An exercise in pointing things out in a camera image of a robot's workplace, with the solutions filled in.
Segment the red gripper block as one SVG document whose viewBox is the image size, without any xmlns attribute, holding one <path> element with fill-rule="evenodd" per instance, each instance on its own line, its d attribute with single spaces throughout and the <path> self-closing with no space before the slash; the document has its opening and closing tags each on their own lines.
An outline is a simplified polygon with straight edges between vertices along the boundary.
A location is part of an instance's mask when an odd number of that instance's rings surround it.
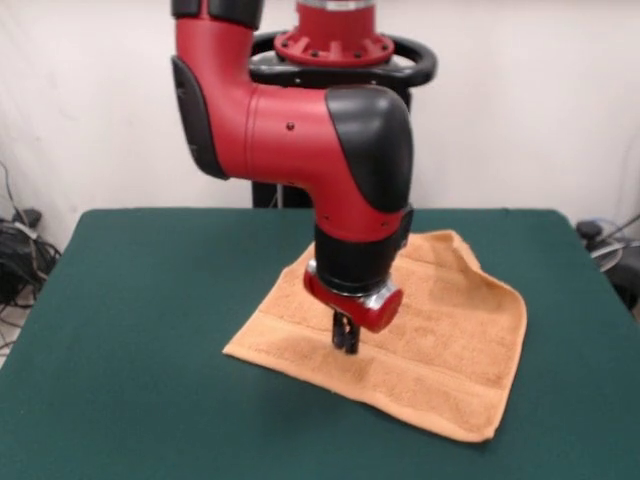
<svg viewBox="0 0 640 480">
<path fill-rule="evenodd" d="M 344 349 L 347 355 L 359 351 L 360 328 L 379 333 L 392 323 L 404 296 L 391 279 L 367 295 L 339 294 L 326 287 L 311 267 L 304 271 L 303 284 L 312 297 L 334 310 L 332 344 L 336 349 Z"/>
</svg>

